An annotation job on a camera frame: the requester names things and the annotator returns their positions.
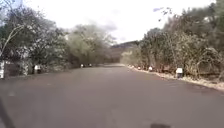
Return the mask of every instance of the branch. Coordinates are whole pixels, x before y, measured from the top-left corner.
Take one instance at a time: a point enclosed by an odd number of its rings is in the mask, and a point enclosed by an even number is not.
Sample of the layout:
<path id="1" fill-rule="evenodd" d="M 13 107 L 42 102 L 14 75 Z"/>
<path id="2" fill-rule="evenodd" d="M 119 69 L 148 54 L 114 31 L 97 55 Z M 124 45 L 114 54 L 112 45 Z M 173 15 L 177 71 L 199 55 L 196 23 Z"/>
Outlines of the branch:
<path id="1" fill-rule="evenodd" d="M 19 31 L 21 31 L 23 28 L 24 28 L 24 26 L 21 25 L 21 26 L 15 27 L 15 28 L 10 32 L 10 34 L 9 34 L 9 36 L 8 36 L 8 38 L 7 38 L 7 40 L 6 40 L 6 42 L 4 43 L 4 46 L 3 46 L 2 50 L 1 50 L 0 57 L 2 56 L 2 54 L 3 54 L 4 50 L 5 50 L 5 47 L 6 47 L 6 45 L 9 43 L 9 41 L 10 41 L 14 36 L 16 36 L 16 34 L 17 34 Z"/>
<path id="2" fill-rule="evenodd" d="M 11 9 L 11 11 L 13 10 L 12 9 L 12 3 L 9 2 L 8 0 L 4 0 L 4 2 L 9 6 L 9 8 Z"/>

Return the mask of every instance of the road surface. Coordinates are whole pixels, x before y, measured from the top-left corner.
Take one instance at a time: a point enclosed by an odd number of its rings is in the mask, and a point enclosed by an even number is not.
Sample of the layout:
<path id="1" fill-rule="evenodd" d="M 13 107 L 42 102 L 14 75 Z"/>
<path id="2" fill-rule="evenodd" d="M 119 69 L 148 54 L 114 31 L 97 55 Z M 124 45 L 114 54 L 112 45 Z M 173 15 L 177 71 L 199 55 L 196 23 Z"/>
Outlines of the road surface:
<path id="1" fill-rule="evenodd" d="M 224 128 L 221 92 L 116 65 L 0 85 L 8 127 Z"/>

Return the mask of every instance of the road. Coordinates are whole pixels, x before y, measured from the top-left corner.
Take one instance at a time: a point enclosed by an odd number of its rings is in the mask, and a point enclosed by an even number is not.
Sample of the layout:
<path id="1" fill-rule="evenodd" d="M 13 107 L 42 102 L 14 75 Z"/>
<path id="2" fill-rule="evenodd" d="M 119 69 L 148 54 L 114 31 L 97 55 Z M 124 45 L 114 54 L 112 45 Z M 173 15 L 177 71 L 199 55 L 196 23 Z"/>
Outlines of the road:
<path id="1" fill-rule="evenodd" d="M 224 128 L 223 93 L 117 65 L 0 85 L 16 128 Z"/>

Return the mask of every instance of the white post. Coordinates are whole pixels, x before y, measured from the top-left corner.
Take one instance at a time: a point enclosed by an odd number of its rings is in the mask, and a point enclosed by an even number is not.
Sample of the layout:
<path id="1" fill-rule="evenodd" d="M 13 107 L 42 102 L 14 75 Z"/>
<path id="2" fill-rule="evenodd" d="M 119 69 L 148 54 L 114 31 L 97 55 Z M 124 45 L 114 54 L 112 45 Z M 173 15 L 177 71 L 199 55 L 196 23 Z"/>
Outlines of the white post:
<path id="1" fill-rule="evenodd" d="M 177 68 L 176 75 L 177 75 L 177 78 L 182 78 L 183 77 L 183 69 Z"/>
<path id="2" fill-rule="evenodd" d="M 0 62 L 0 79 L 4 78 L 4 67 L 5 67 L 5 62 L 4 61 Z"/>
<path id="3" fill-rule="evenodd" d="M 38 70 L 40 70 L 40 65 L 35 65 L 34 67 L 34 70 L 35 70 L 35 74 L 38 74 Z"/>
<path id="4" fill-rule="evenodd" d="M 150 66 L 150 67 L 149 67 L 149 72 L 151 72 L 151 71 L 152 71 L 152 67 Z"/>

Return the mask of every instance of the green leaves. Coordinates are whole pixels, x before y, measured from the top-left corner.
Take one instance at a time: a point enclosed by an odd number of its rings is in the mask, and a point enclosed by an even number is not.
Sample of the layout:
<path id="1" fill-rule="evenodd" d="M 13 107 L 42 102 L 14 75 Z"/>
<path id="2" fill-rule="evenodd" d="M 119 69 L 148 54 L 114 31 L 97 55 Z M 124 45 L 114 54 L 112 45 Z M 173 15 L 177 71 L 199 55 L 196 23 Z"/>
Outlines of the green leaves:
<path id="1" fill-rule="evenodd" d="M 111 35 L 95 25 L 78 25 L 68 36 L 68 46 L 79 63 L 101 63 L 113 43 Z"/>

